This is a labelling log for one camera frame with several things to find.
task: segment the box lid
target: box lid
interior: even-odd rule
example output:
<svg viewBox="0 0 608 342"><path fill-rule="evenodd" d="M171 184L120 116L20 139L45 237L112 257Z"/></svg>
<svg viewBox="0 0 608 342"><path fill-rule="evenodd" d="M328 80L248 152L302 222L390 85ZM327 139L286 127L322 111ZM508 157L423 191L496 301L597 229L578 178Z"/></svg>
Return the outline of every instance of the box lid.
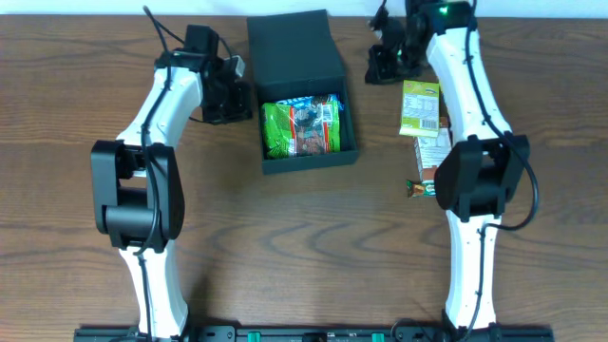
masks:
<svg viewBox="0 0 608 342"><path fill-rule="evenodd" d="M258 97L264 101L283 100L266 96L280 86L301 92L296 97L304 95L307 82L346 75L324 9L250 17L247 28Z"/></svg>

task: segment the open box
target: open box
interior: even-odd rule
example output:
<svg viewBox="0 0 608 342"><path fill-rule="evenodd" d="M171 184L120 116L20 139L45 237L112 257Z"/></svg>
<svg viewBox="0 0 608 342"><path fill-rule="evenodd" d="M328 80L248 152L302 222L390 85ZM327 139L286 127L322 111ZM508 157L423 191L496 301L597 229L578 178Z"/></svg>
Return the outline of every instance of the open box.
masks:
<svg viewBox="0 0 608 342"><path fill-rule="evenodd" d="M262 115L258 115L265 175L318 167L352 164L357 150L352 129L346 72L330 34L327 12L251 17L247 19L249 50L254 69L257 103L311 95L339 94L340 152L273 160L266 156Z"/></svg>

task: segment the table surface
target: table surface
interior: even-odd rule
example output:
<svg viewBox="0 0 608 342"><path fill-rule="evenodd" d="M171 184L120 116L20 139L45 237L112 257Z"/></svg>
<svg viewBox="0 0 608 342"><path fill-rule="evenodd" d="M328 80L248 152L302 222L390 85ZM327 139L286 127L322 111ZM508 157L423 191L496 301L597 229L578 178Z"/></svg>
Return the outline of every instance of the table surface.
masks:
<svg viewBox="0 0 608 342"><path fill-rule="evenodd" d="M243 17L160 19L179 33L210 25L249 61ZM263 176L257 113L184 130L177 253L197 323L441 317L447 219L434 199L407 199L406 179L417 171L412 138L397 135L401 86L364 84L375 43L364 18L330 23L348 70L355 165ZM536 220L499 234L497 317L550 325L560 341L603 340L608 22L483 19L480 28L497 102L513 131L529 137L541 183ZM83 324L138 322L127 268L93 222L89 152L133 120L160 51L144 16L1 18L1 341L67 341ZM423 77L433 79L430 70ZM504 220L520 220L529 201L523 176Z"/></svg>

